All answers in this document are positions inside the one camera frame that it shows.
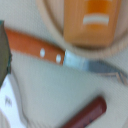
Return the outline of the grey teal gripper finger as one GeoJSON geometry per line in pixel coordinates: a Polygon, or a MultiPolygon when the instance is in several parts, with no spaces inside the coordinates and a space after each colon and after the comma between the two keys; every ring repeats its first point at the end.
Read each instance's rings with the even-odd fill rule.
{"type": "Polygon", "coordinates": [[[7,74],[11,72],[12,54],[9,47],[4,21],[0,20],[0,87],[7,74]]]}

